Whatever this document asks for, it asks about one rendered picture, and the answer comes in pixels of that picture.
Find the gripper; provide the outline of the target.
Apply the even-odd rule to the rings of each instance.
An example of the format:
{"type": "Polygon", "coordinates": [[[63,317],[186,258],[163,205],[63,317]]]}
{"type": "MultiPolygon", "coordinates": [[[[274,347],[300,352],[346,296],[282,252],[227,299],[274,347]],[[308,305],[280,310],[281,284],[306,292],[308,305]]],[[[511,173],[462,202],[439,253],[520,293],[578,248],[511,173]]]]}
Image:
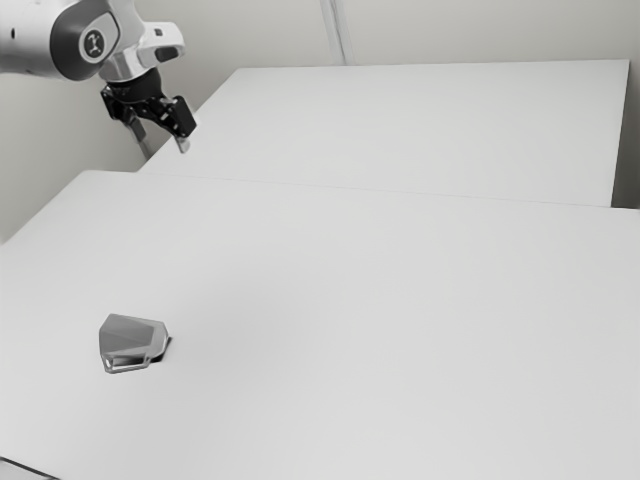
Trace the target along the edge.
{"type": "Polygon", "coordinates": [[[168,98],[164,95],[157,68],[133,80],[108,82],[101,90],[101,98],[109,116],[121,121],[131,133],[145,160],[151,158],[151,150],[139,118],[151,120],[168,132],[181,153],[189,151],[190,136],[197,122],[184,97],[168,98]]]}

